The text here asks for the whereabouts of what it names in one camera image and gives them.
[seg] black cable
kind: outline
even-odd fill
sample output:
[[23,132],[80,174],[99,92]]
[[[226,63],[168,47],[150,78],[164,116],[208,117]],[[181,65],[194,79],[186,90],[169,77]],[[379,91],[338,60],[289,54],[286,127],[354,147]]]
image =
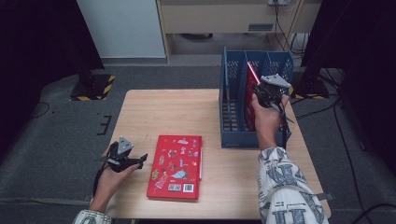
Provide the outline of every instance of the black cable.
[[39,104],[46,105],[46,106],[47,106],[47,110],[46,110],[46,111],[44,111],[44,113],[42,113],[42,114],[40,114],[40,115],[37,115],[37,116],[30,117],[31,119],[37,119],[37,118],[40,118],[40,117],[44,116],[45,114],[47,114],[47,112],[49,112],[49,110],[50,110],[50,104],[48,104],[48,103],[46,103],[46,102],[42,102],[42,101],[40,101],[40,102],[38,102],[38,103],[39,103]]
[[[329,95],[329,96],[337,96],[338,94],[328,94],[328,95]],[[320,95],[320,94],[311,95],[311,97],[316,97],[316,96],[322,96],[322,95]],[[301,101],[308,100],[308,99],[312,99],[312,98],[303,98],[303,99],[299,99],[299,100],[294,101],[294,102],[292,102],[292,103],[290,103],[290,104],[291,104],[291,105],[295,105],[295,104],[297,104],[297,103],[300,103]]]
[[277,43],[280,45],[280,47],[282,47],[283,50],[285,50],[285,48],[283,47],[283,45],[280,43],[279,39],[277,38],[277,34],[276,34],[276,27],[277,27],[277,0],[274,0],[275,3],[275,14],[276,14],[276,22],[275,22],[275,39],[277,41]]
[[1,198],[0,204],[23,204],[23,203],[39,203],[39,204],[55,204],[55,205],[89,205],[89,202],[80,200],[68,200],[68,199],[51,199],[51,198]]
[[329,105],[329,106],[327,106],[327,107],[325,107],[325,108],[323,108],[323,109],[320,109],[320,110],[317,110],[317,111],[314,111],[314,112],[310,112],[310,113],[307,113],[307,114],[304,114],[304,115],[296,116],[296,119],[304,119],[304,118],[309,117],[309,116],[312,116],[312,115],[314,115],[314,114],[317,114],[317,113],[326,111],[326,110],[332,108],[332,107],[337,103],[337,101],[338,101],[339,99],[340,99],[340,98],[338,98],[334,103],[332,103],[331,105]]
[[282,147],[286,149],[286,144],[288,142],[288,121],[286,117],[286,109],[283,102],[280,101],[280,104],[277,106],[280,113],[281,118],[281,131],[282,131]]
[[373,210],[375,210],[376,208],[379,207],[392,207],[394,209],[396,209],[396,204],[392,204],[392,203],[379,203],[376,205],[371,206],[369,209],[367,209],[366,211],[364,211],[360,216],[358,216],[353,222],[352,224],[358,223],[359,220],[361,220],[362,217],[365,217],[367,214],[369,214],[370,212],[372,212]]
[[340,84],[338,84],[336,81],[331,80],[327,77],[324,77],[323,75],[319,74],[319,76],[321,79],[325,80],[327,83],[329,83],[330,85],[332,85],[336,90],[338,90],[340,88]]
[[365,209],[364,209],[364,206],[363,206],[363,202],[361,201],[361,193],[360,193],[360,191],[359,191],[359,188],[358,188],[358,181],[356,180],[356,176],[355,176],[355,168],[353,167],[352,159],[350,158],[350,154],[349,154],[349,149],[347,148],[347,143],[346,143],[346,140],[345,140],[343,131],[341,130],[340,122],[339,122],[339,120],[338,120],[338,118],[337,118],[337,113],[336,113],[335,107],[336,107],[337,103],[338,103],[340,100],[341,100],[341,97],[339,97],[339,98],[335,101],[335,103],[332,105],[332,111],[333,111],[333,113],[334,113],[335,122],[337,123],[337,128],[338,128],[338,131],[340,132],[341,139],[343,140],[344,148],[345,148],[345,150],[346,150],[346,155],[347,155],[347,159],[348,159],[348,162],[349,162],[350,170],[351,170],[351,172],[352,172],[353,183],[354,183],[354,185],[355,185],[355,190],[356,190],[356,194],[357,194],[357,196],[358,196],[359,205],[361,206],[361,210],[363,211],[363,214],[364,214],[364,216],[366,217],[366,219],[369,221],[369,223],[372,223],[372,221],[370,220],[370,218],[367,217],[366,214],[364,213]]
[[304,34],[303,46],[301,48],[302,57],[304,57],[305,54],[305,39],[306,39],[306,34]]
[[346,74],[344,73],[344,71],[340,70],[339,68],[336,69],[341,74],[341,82],[343,82]]
[[[108,158],[108,155],[110,154],[110,150],[107,151],[106,158]],[[95,180],[93,182],[93,189],[92,189],[92,197],[95,196],[96,190],[98,188],[99,184],[99,178],[102,175],[102,172],[108,167],[107,160],[103,161],[101,168],[98,170],[96,173]]]
[[294,41],[297,43],[297,41],[296,41],[296,37],[297,37],[297,34],[294,34],[293,35],[293,39],[291,40],[291,43],[290,43],[290,51],[294,54],[294,55],[298,55],[298,56],[300,56],[301,58],[304,56],[304,44],[303,44],[303,48],[302,49],[296,49],[293,45],[294,45]]

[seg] wooden table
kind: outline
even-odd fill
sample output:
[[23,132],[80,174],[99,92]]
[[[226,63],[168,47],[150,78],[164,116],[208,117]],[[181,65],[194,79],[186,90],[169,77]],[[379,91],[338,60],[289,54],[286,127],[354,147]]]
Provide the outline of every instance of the wooden table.
[[[315,193],[322,193],[291,106],[292,135],[288,154],[303,170]],[[150,200],[146,197],[154,151],[160,134],[203,137],[203,173],[196,203]],[[117,218],[260,219],[256,174],[258,149],[221,148],[219,90],[128,91],[111,142],[120,136],[134,143],[132,158],[148,153],[142,170],[123,183],[107,207]],[[321,201],[327,217],[331,211]]]

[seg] book cover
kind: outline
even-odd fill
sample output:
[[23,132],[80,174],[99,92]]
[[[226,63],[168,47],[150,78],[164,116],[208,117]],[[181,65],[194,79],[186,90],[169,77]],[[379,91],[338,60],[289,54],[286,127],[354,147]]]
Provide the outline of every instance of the book cover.
[[201,163],[202,136],[160,135],[147,196],[198,200]]
[[256,131],[256,127],[254,125],[254,108],[251,105],[252,94],[253,94],[253,85],[259,85],[260,79],[256,74],[253,66],[250,62],[247,62],[247,85],[245,88],[245,102],[244,102],[244,117],[245,123],[250,131]]

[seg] patterned sleeve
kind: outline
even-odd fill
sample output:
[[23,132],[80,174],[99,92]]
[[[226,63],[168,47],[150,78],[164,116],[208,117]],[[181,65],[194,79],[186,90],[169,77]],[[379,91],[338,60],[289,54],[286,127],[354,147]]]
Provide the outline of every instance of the patterned sleeve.
[[94,212],[91,210],[82,210],[80,211],[73,224],[111,224],[111,217],[106,216],[103,213]]
[[262,223],[329,223],[318,197],[284,148],[263,150],[259,162],[257,182]]

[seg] wall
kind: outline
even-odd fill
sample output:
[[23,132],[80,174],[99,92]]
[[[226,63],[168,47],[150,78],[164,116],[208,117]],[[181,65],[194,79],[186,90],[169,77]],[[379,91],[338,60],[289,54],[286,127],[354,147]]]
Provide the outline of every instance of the wall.
[[155,0],[78,0],[101,58],[165,58]]
[[300,14],[298,15],[293,33],[311,33],[317,18],[322,0],[304,0]]

